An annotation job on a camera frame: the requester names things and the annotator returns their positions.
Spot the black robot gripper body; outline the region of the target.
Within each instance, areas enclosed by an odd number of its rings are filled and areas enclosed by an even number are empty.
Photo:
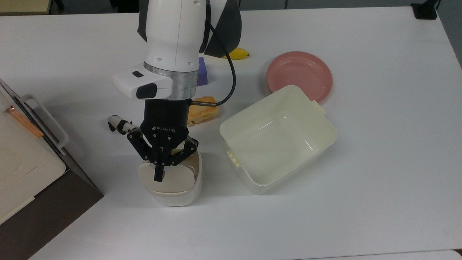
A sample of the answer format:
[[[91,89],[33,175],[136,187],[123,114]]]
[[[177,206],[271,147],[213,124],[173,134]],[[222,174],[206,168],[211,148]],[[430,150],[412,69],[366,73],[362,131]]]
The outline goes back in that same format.
[[[188,135],[190,103],[190,99],[147,99],[140,128],[148,143],[163,148],[169,142],[172,149],[182,143]]]

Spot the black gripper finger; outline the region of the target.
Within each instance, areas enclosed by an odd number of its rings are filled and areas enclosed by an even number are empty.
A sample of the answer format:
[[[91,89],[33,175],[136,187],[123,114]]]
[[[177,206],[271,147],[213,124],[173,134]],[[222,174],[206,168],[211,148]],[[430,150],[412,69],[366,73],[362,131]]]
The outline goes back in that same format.
[[[134,149],[140,155],[144,161],[149,161],[154,164],[154,181],[162,182],[164,179],[164,167],[161,165],[160,154],[161,150],[159,147],[159,135],[157,132],[152,132],[152,135],[148,135],[150,143],[149,146],[144,138],[144,134],[140,128],[134,128],[127,134],[127,139],[132,144]]]
[[[177,166],[186,158],[190,157],[194,152],[197,151],[199,143],[194,138],[186,138],[184,141],[183,149],[179,152],[172,154],[173,150],[173,139],[167,138],[163,146],[163,167],[166,166]]]

